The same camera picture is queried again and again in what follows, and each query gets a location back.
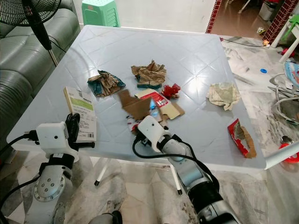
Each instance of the fan stand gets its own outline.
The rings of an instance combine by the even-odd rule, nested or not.
[[[51,59],[52,59],[54,65],[55,65],[55,67],[57,67],[57,65],[58,65],[58,61],[57,61],[57,59],[55,58],[55,55],[54,55],[53,51],[52,51],[52,50],[48,50],[48,52],[49,52],[49,54],[50,54],[50,56],[51,56]]]

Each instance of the crumpled paper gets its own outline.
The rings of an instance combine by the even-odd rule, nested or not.
[[[93,76],[87,81],[97,97],[109,96],[126,86],[118,77],[107,71],[98,70],[98,73],[100,75]]]
[[[131,66],[133,75],[138,80],[137,87],[158,89],[165,81],[166,69],[164,65],[155,63],[154,60],[148,66]]]
[[[233,83],[211,84],[206,95],[212,104],[224,106],[224,110],[232,110],[233,105],[241,98],[239,91]]]

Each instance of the black cable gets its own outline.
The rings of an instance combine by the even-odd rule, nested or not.
[[[36,177],[36,178],[33,178],[31,181],[27,181],[25,183],[22,183],[21,185],[19,185],[18,187],[12,189],[11,191],[9,191],[5,196],[4,198],[2,198],[2,200],[0,201],[0,220],[3,222],[3,224],[8,224],[8,221],[6,220],[5,216],[3,215],[3,213],[1,212],[1,209],[2,209],[2,206],[4,204],[4,202],[9,198],[9,196],[11,196],[15,191],[17,191],[18,189],[22,188],[22,187],[25,187],[26,185],[28,184],[31,184],[35,181],[37,181],[37,179],[39,178],[40,176]]]
[[[52,40],[50,40],[53,44],[55,44],[56,45],[56,47],[58,47],[59,49],[61,49],[64,53],[66,53],[66,51],[65,50],[63,50],[61,47],[59,47],[58,46],[58,44],[56,44],[54,41],[52,41]]]
[[[248,47],[264,47],[265,45],[261,45],[261,46],[253,46],[253,45],[247,45],[247,44],[244,44],[244,43],[238,43],[238,42],[234,42],[234,41],[230,41],[230,40],[227,40],[227,39],[224,39],[226,41],[229,41],[229,42],[232,42],[232,43],[237,43],[237,44],[241,44],[241,45],[245,45],[245,46],[248,46]]]
[[[14,140],[12,140],[11,142],[9,142],[6,146],[4,146],[4,148],[0,151],[0,155],[2,155],[12,144],[16,143],[17,141],[21,140],[21,139],[25,139],[28,138],[27,134],[24,134]]]
[[[215,188],[219,192],[219,189],[220,189],[219,181],[211,173],[211,171],[209,170],[209,168],[206,167],[205,164],[203,164],[202,162],[200,162],[199,160],[196,159],[195,154],[193,152],[193,149],[192,149],[192,147],[188,143],[182,142],[182,143],[186,144],[190,148],[190,151],[191,151],[191,154],[192,154],[193,157],[190,157],[188,155],[181,155],[181,154],[141,155],[141,154],[137,153],[136,149],[135,149],[135,145],[137,144],[137,142],[139,142],[138,137],[135,138],[135,140],[133,142],[133,145],[132,145],[132,149],[133,149],[134,154],[137,155],[140,158],[144,158],[144,159],[155,159],[155,158],[163,158],[163,157],[181,157],[181,158],[185,158],[185,159],[192,160],[192,161],[196,162],[196,164],[211,177],[212,182],[213,182]]]

